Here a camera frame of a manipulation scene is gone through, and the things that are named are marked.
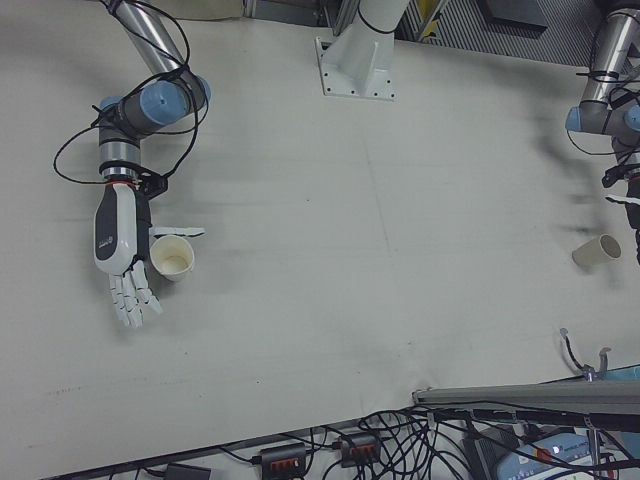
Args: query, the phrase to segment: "white table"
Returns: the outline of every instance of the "white table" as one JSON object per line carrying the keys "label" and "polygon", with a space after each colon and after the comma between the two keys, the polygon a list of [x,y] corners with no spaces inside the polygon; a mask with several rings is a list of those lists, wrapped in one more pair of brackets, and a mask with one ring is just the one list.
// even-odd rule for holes
{"label": "white table", "polygon": [[[563,130],[574,69],[398,43],[395,103],[327,98],[328,31],[186,23],[213,108],[152,210],[208,233],[188,279],[152,278],[165,314],[130,331],[93,265],[101,189],[50,162],[148,73],[97,3],[10,0],[0,19],[3,478],[355,418],[427,385],[568,376],[561,326],[585,361],[607,344],[613,367],[638,362],[633,233],[599,187],[611,160]],[[186,143],[148,140],[145,165]],[[97,165],[88,135],[61,167]],[[623,259],[580,272],[571,250],[605,231]]]}

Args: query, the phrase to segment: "blue joint cap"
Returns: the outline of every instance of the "blue joint cap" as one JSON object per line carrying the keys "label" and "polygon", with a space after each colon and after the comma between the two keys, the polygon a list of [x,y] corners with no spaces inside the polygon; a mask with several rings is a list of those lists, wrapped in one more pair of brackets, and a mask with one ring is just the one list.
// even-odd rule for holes
{"label": "blue joint cap", "polygon": [[640,132],[640,106],[634,105],[624,114],[624,123],[631,130]]}
{"label": "blue joint cap", "polygon": [[104,110],[105,108],[118,103],[120,100],[122,100],[122,97],[119,97],[117,95],[113,97],[107,97],[100,102],[100,110]]}
{"label": "blue joint cap", "polygon": [[580,119],[580,107],[573,107],[569,110],[567,119],[564,122],[564,128],[571,132],[582,131],[582,120]]}
{"label": "blue joint cap", "polygon": [[187,101],[180,87],[165,80],[142,90],[140,108],[145,117],[162,126],[176,123],[187,115]]}

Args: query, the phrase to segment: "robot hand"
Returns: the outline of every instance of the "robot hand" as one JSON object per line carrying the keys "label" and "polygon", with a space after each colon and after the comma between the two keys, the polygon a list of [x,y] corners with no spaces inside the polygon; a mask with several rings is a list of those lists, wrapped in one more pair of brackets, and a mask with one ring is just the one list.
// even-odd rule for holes
{"label": "robot hand", "polygon": [[149,237],[197,237],[204,233],[202,228],[152,227],[149,201],[133,183],[107,184],[95,215],[94,259],[109,275],[111,297],[122,323],[133,328],[142,325],[140,302],[162,313],[144,267],[149,258]]}
{"label": "robot hand", "polygon": [[612,203],[625,206],[629,226],[636,231],[637,259],[638,263],[640,263],[640,192],[638,192],[638,186],[639,183],[637,181],[630,183],[626,197],[607,195],[605,198]]}

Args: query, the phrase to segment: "robotic arm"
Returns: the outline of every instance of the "robotic arm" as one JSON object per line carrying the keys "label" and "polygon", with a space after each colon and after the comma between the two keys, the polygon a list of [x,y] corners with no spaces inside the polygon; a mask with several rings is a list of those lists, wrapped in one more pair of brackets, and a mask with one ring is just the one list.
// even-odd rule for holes
{"label": "robotic arm", "polygon": [[100,174],[106,181],[94,221],[94,260],[109,275],[113,303],[127,326],[142,325],[140,301],[156,313],[162,307],[149,289],[144,261],[149,237],[167,232],[204,234],[200,228],[153,227],[149,200],[165,192],[168,178],[142,167],[140,141],[208,104],[207,82],[191,73],[155,9],[127,0],[103,2],[120,21],[151,70],[155,83],[100,104]]}
{"label": "robotic arm", "polygon": [[628,181],[626,197],[608,195],[625,205],[631,228],[636,230],[640,262],[640,97],[630,90],[633,78],[623,79],[629,47],[640,34],[640,0],[601,0],[605,22],[596,34],[600,44],[592,58],[587,86],[580,105],[567,116],[566,128],[611,136],[617,165],[605,172],[602,184],[611,187]]}

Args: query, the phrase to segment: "paper cup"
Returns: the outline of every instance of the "paper cup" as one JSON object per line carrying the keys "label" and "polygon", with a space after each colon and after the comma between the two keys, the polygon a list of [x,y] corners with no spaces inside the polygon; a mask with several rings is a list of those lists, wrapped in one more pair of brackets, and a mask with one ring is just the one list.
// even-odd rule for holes
{"label": "paper cup", "polygon": [[620,258],[622,249],[611,235],[600,235],[573,251],[573,261],[581,267],[590,267],[599,263]]}
{"label": "paper cup", "polygon": [[151,263],[158,273],[172,282],[179,282],[193,270],[193,248],[183,237],[160,237],[151,245],[149,253]]}

